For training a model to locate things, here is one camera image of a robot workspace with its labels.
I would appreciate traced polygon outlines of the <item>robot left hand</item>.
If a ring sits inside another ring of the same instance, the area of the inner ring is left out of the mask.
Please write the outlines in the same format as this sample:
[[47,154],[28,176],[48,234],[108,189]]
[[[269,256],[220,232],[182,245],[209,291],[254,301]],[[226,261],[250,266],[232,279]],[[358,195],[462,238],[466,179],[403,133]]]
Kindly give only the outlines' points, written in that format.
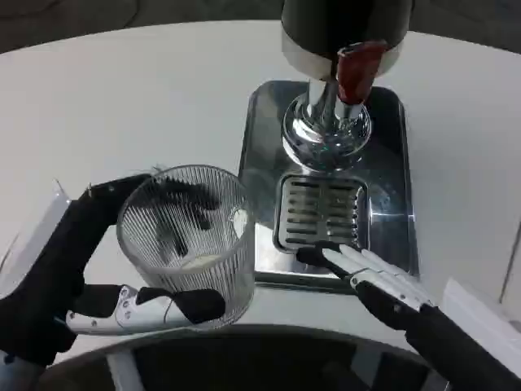
[[169,292],[121,284],[87,284],[84,271],[126,200],[149,188],[136,209],[186,210],[195,225],[210,227],[204,211],[219,205],[202,185],[138,174],[90,187],[70,200],[58,191],[25,246],[4,258],[1,279],[2,363],[23,360],[47,367],[80,334],[127,336],[206,323],[225,313],[211,288]]

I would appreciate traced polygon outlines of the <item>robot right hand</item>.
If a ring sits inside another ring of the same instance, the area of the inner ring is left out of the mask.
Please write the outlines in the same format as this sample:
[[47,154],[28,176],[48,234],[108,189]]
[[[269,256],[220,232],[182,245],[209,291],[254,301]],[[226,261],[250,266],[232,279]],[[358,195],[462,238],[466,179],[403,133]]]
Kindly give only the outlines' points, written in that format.
[[450,279],[441,302],[401,268],[367,249],[317,242],[299,262],[332,272],[378,321],[408,344],[455,390],[518,390],[520,332],[472,291]]

